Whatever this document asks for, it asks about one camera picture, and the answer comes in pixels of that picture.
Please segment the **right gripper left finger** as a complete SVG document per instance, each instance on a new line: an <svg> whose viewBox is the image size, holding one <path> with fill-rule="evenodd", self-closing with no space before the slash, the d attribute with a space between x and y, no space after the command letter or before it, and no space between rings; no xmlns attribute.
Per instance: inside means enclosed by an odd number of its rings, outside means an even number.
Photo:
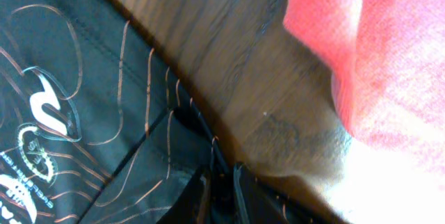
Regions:
<svg viewBox="0 0 445 224"><path fill-rule="evenodd" d="M211 173L199 167L173 206L157 224L207 224L211 222Z"/></svg>

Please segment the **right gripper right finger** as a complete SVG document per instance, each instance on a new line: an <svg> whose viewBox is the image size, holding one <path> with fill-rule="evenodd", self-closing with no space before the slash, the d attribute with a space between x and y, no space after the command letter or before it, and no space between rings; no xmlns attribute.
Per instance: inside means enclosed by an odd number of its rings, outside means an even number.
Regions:
<svg viewBox="0 0 445 224"><path fill-rule="evenodd" d="M233 170L235 224L328 224L322 216L263 184L247 166Z"/></svg>

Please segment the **black jersey with orange contour lines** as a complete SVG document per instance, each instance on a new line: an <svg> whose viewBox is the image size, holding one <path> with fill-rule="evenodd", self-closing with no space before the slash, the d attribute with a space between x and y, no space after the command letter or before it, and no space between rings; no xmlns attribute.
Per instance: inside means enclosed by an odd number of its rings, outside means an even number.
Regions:
<svg viewBox="0 0 445 224"><path fill-rule="evenodd" d="M193 99L106 0L1 0L1 222L156 223L195 171L235 223Z"/></svg>

